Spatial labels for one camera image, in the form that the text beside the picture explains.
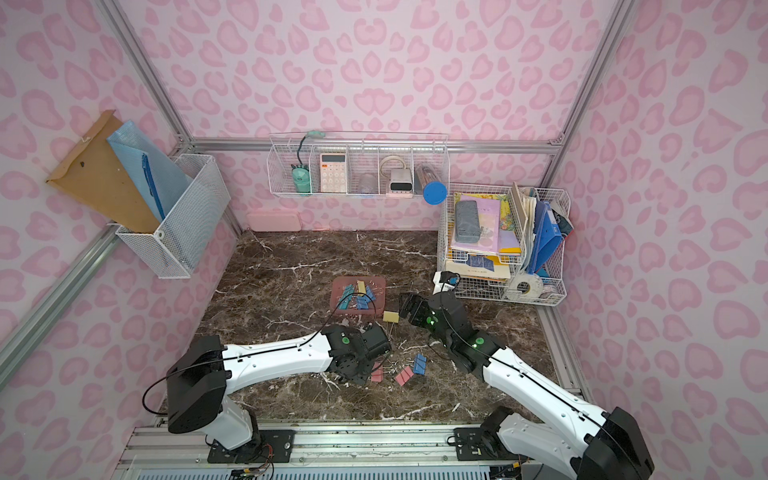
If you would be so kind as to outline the pink plastic storage box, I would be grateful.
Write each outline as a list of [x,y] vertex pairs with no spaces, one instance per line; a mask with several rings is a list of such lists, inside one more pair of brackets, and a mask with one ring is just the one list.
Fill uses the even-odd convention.
[[[366,285],[369,285],[376,295],[376,300],[371,301],[365,293],[357,292],[357,281],[361,280]],[[356,286],[356,292],[351,296],[348,308],[346,310],[340,310],[338,305],[340,303],[343,289],[349,285],[354,284]],[[330,310],[332,316],[341,315],[362,315],[362,316],[381,316],[386,307],[386,280],[382,276],[341,276],[333,280],[331,284],[331,297],[330,297]],[[358,296],[367,297],[369,302],[368,310],[356,309],[356,298]]]

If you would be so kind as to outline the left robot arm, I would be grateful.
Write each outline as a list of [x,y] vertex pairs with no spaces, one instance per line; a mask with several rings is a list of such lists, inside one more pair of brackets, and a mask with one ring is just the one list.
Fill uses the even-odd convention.
[[391,351],[382,327],[330,325],[303,337],[258,345],[224,345],[217,335],[196,340],[167,372],[168,431],[202,433],[216,447],[239,452],[260,441],[256,420],[230,395],[298,374],[332,373],[365,384]]

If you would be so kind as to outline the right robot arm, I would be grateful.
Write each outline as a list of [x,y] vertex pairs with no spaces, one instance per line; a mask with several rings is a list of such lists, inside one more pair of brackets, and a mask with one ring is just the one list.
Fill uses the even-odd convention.
[[495,447],[519,454],[569,479],[648,479],[655,466],[635,417],[606,411],[569,393],[523,361],[490,333],[476,329],[454,292],[399,298],[399,316],[446,348],[455,367],[507,394],[539,423],[496,410],[486,418]]

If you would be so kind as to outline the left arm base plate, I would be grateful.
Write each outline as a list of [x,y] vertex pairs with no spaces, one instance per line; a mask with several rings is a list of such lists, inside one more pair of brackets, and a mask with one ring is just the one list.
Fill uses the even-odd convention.
[[290,461],[296,431],[292,429],[259,431],[246,444],[233,450],[218,441],[210,447],[209,464],[284,464]]

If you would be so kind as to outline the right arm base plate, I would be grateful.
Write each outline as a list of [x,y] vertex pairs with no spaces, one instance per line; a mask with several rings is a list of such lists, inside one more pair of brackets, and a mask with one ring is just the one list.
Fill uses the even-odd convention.
[[511,457],[495,435],[481,427],[459,427],[446,439],[459,461],[505,460]]

